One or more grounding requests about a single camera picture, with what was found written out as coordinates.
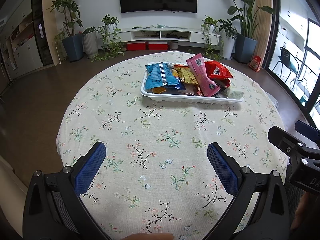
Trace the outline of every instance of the white tv cabinet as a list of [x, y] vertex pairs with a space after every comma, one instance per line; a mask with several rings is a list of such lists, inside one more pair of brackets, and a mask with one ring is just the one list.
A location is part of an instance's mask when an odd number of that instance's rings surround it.
[[[177, 35], [180, 38], [166, 37], [168, 34]], [[122, 29], [117, 32], [118, 37], [121, 38], [121, 42], [129, 41], [188, 41], [195, 43], [206, 43], [206, 38], [197, 29], [178, 29], [178, 28], [138, 28], [138, 29]], [[212, 33], [210, 36], [210, 43], [212, 45], [219, 44], [220, 36]]]

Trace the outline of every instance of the plant pot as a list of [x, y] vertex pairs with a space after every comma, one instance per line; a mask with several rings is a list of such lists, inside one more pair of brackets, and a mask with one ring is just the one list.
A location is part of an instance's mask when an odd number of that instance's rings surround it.
[[93, 58], [98, 53], [97, 33], [91, 32], [83, 36], [84, 51], [88, 58]]
[[214, 25], [203, 24], [203, 25], [201, 25], [201, 31], [202, 31], [202, 33], [213, 33], [214, 32]]
[[82, 34], [78, 33], [62, 40], [69, 61], [74, 62], [83, 58]]
[[257, 43], [258, 42], [256, 40], [250, 39], [238, 33], [236, 39], [236, 50], [233, 58], [240, 63], [248, 64], [252, 59]]
[[231, 53], [233, 51], [233, 47], [235, 45], [236, 39], [233, 38], [228, 38], [225, 32], [221, 33], [221, 39], [223, 40], [220, 41], [220, 46], [223, 44], [223, 48], [220, 50], [220, 55], [227, 60], [231, 60]]
[[106, 33], [107, 34], [110, 34], [110, 33], [114, 33], [115, 32], [115, 29], [116, 29], [116, 24], [113, 23], [113, 24], [109, 24], [108, 26], [106, 26]]
[[170, 50], [172, 50], [172, 51], [177, 51], [178, 46], [179, 46], [179, 43], [177, 41], [171, 41], [169, 43]]

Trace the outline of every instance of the white ribbed planter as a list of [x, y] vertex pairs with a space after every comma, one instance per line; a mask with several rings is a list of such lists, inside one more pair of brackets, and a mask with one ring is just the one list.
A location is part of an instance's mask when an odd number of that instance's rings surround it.
[[88, 58], [93, 58], [98, 53], [97, 33], [85, 34], [83, 37], [84, 51]]

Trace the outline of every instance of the round table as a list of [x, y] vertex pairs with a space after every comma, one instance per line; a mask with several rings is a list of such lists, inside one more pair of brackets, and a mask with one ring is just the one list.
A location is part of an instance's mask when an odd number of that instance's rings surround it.
[[229, 67], [232, 86], [244, 92], [237, 105], [157, 102], [140, 94], [145, 65], [185, 64], [191, 56], [164, 52], [120, 62], [89, 80], [65, 112], [57, 136], [64, 165], [72, 166], [96, 141], [107, 147], [80, 197], [112, 239], [139, 232], [202, 239], [233, 197], [208, 161], [212, 142], [240, 166], [267, 174], [277, 169], [285, 178], [287, 157], [267, 137], [274, 125], [284, 129], [281, 118], [262, 88], [239, 71]]

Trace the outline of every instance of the white pot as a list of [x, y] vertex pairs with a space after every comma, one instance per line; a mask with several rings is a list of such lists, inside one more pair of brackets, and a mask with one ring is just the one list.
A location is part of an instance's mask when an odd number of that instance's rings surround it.
[[235, 45], [236, 39], [233, 38], [228, 38], [225, 32], [221, 33], [221, 38], [223, 39], [223, 49], [220, 50], [220, 55], [224, 59], [231, 60], [231, 53], [233, 51], [233, 47]]
[[94, 57], [94, 55], [98, 53], [97, 33], [92, 32], [84, 35], [83, 45], [88, 58]]
[[209, 33], [213, 33], [214, 32], [214, 25], [204, 25], [204, 26], [201, 26], [201, 31], [203, 33], [207, 33], [207, 30], [209, 29]]
[[111, 33], [115, 32], [115, 29], [116, 29], [115, 23], [109, 24], [108, 27], [106, 28], [106, 32], [107, 32], [107, 34], [111, 34]]

